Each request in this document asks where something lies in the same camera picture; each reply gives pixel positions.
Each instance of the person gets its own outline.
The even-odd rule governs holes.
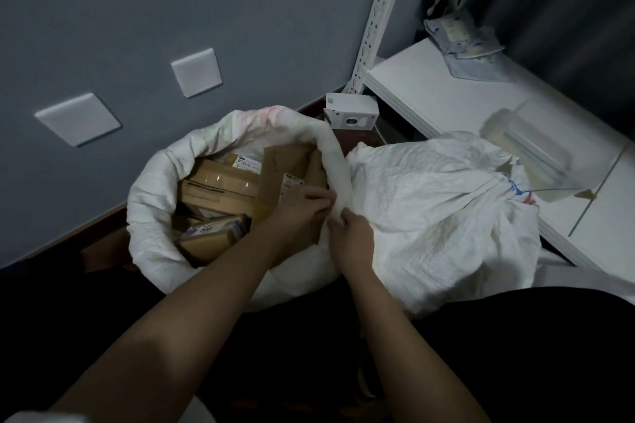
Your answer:
[[[280,251],[335,199],[327,189],[291,188],[270,218],[133,324],[50,411],[92,423],[178,421]],[[348,209],[342,220],[328,220],[331,256],[351,287],[394,421],[488,421],[373,272],[368,221]]]

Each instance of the dark curtain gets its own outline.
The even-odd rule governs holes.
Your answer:
[[[467,0],[506,54],[635,139],[635,0]]]

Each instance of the sack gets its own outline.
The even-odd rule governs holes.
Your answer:
[[[267,146],[312,143],[322,152],[331,189],[337,192],[333,213],[351,201],[351,173],[328,123],[287,107],[234,111],[217,124],[192,131],[147,163],[128,196],[130,254],[141,272],[158,289],[169,293],[194,276],[195,269],[173,243],[171,216],[177,204],[177,184],[190,174],[197,156],[222,160],[229,152],[262,160]],[[263,309],[320,289],[338,271],[330,260],[328,231],[319,243],[267,272],[251,299],[249,310]]]
[[[469,132],[347,156],[353,211],[375,232],[373,269],[414,315],[528,288],[538,207],[518,158]]]

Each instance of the clear plastic box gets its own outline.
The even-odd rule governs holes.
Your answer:
[[[518,156],[531,187],[547,202],[593,189],[610,170],[610,159],[575,121],[534,99],[501,117],[484,137]]]

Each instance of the white square panel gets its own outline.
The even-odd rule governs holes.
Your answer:
[[[35,116],[71,146],[79,146],[121,127],[121,123],[92,93],[42,109]]]
[[[200,94],[223,82],[214,49],[175,60],[172,62],[172,69],[186,97]]]

